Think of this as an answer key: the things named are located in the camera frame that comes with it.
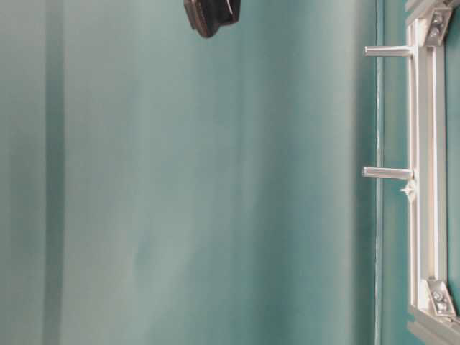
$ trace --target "screw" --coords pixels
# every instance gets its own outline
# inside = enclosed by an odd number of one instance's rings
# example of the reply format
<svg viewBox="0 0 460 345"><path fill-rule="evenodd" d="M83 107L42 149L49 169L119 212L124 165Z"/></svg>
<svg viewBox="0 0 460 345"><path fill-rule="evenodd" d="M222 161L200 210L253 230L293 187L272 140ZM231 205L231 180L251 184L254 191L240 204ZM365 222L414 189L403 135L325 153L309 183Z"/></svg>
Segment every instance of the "screw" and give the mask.
<svg viewBox="0 0 460 345"><path fill-rule="evenodd" d="M441 302L444 297L443 297L443 294L442 293L439 293L438 291L435 291L433 293L433 299L436 301L436 302Z"/></svg>
<svg viewBox="0 0 460 345"><path fill-rule="evenodd" d="M440 33L441 33L441 31L437 27L434 27L430 31L430 37L437 37L437 36L439 36Z"/></svg>
<svg viewBox="0 0 460 345"><path fill-rule="evenodd" d="M443 15L439 12L434 12L433 15L433 24L439 25L442 24L444 21Z"/></svg>
<svg viewBox="0 0 460 345"><path fill-rule="evenodd" d="M437 306L439 311L447 311L447 304L445 304L444 302L438 303Z"/></svg>

